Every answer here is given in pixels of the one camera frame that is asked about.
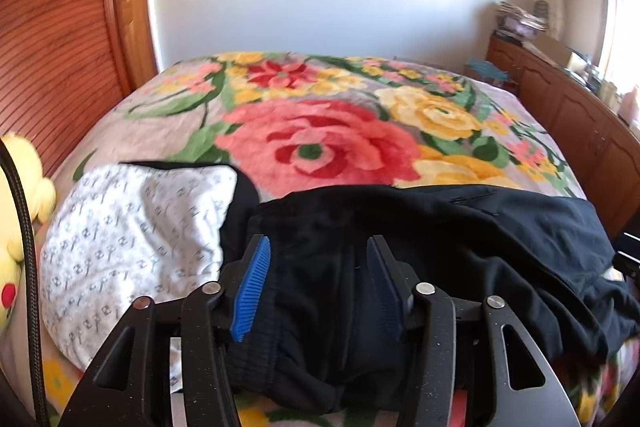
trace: black braided cable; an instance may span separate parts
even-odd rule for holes
[[[38,307],[38,272],[36,268],[36,247],[33,241],[33,229],[29,207],[24,197],[20,176],[9,151],[0,140],[0,166],[6,175],[9,189],[14,197],[15,208],[20,222],[22,248],[24,250],[24,270],[27,283],[27,334],[29,346],[29,370],[31,374],[31,393],[36,421],[40,427],[49,426],[47,400],[42,374],[42,352],[40,350],[40,309]]]

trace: stuffed animal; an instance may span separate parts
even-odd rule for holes
[[[31,142],[21,136],[7,134],[0,139],[20,175],[31,220],[37,217],[44,223],[56,206],[56,190],[51,180],[42,175],[38,153]],[[6,327],[15,302],[23,259],[22,235],[14,198],[4,171],[0,169],[0,332]]]

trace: wooden cabinet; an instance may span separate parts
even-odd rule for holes
[[[508,71],[548,131],[609,237],[640,209],[640,142],[596,96],[519,46],[492,37],[486,59]]]

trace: green flower center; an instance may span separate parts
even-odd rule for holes
[[[298,156],[304,160],[317,160],[322,156],[322,146],[319,143],[305,143],[298,147]]]

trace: bed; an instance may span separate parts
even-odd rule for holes
[[[263,201],[337,184],[489,184],[584,197],[558,147],[515,96],[448,71],[377,57],[231,52],[180,62],[86,134],[53,175],[59,201],[89,169],[154,159],[230,162],[254,181]],[[24,286],[21,293],[24,299]],[[22,299],[2,350],[5,360],[17,362],[8,372],[28,396]],[[44,329],[42,346],[55,417],[81,372]],[[570,359],[556,364],[583,425],[612,407],[638,352],[634,339],[605,367]],[[180,395],[174,400],[179,407]],[[238,407],[245,427],[283,420],[323,427],[395,423],[391,413],[372,410],[310,417],[253,396],[239,396]],[[452,425],[458,425],[463,397],[454,408]]]

